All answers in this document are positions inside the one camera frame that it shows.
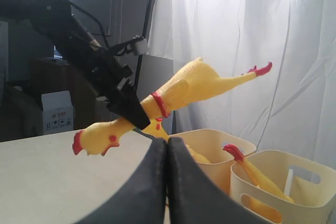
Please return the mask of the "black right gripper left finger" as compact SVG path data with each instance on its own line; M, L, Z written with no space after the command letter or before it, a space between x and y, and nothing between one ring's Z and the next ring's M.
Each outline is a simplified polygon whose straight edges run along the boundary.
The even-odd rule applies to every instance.
M166 141L154 139L122 187L77 223L163 223L166 181Z

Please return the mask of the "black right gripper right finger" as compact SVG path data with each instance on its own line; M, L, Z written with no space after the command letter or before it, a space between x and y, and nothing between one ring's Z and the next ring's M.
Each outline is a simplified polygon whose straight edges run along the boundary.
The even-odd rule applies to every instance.
M221 191L177 144L167 143L171 223L265 223Z

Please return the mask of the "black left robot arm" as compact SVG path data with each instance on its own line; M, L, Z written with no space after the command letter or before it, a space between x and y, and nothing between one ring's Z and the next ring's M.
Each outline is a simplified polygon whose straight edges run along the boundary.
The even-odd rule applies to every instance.
M108 109L144 129L150 120L141 106L133 72L117 58L147 52L144 37L103 48L72 14L69 0L1 0L1 20L27 20L38 33L45 35L57 51L88 81L95 92L108 99Z

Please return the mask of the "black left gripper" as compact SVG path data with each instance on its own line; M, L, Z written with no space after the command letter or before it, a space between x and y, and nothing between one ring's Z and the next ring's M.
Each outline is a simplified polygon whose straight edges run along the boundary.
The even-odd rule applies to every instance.
M140 130L150 124L129 80L132 70L117 61L117 57L134 52L133 39L106 49L92 37L69 35L56 40L56 49L99 95L108 99L107 108L111 112L127 119Z

